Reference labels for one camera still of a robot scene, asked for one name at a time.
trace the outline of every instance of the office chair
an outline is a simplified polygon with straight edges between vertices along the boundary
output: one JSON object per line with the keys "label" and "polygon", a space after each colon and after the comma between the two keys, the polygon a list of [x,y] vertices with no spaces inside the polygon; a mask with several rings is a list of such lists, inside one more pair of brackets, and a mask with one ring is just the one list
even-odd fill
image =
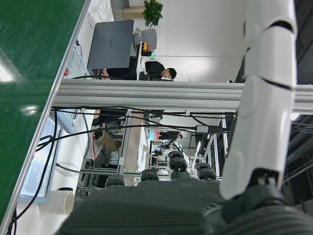
{"label": "office chair", "polygon": [[136,45],[139,42],[147,42],[150,45],[150,50],[155,50],[157,48],[157,32],[154,28],[139,30],[133,34],[133,46],[132,46],[132,55],[136,54],[137,47]]}

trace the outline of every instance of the white wall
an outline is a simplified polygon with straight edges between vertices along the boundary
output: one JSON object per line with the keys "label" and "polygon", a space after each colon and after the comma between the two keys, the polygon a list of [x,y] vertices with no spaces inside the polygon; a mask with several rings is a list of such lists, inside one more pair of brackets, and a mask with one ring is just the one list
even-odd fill
{"label": "white wall", "polygon": [[[174,67],[176,81],[235,80],[246,51],[243,23],[247,0],[158,0],[164,5],[155,60]],[[130,0],[130,6],[143,0]],[[144,21],[135,27],[147,29]]]}

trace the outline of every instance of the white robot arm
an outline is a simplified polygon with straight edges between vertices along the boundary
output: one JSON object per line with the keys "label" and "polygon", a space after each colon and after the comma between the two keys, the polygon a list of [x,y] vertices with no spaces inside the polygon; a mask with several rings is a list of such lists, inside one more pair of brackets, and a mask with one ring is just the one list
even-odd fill
{"label": "white robot arm", "polygon": [[220,191],[225,199],[264,181],[281,187],[296,84],[293,0],[249,0],[246,83]]}

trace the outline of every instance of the white cylinder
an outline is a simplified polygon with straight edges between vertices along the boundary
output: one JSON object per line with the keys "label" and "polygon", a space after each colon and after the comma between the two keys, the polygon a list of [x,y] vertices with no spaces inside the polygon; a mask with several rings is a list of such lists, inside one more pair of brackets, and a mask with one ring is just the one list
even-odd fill
{"label": "white cylinder", "polygon": [[69,215],[74,206],[74,193],[72,191],[51,190],[49,200],[39,204],[39,211],[49,214]]}

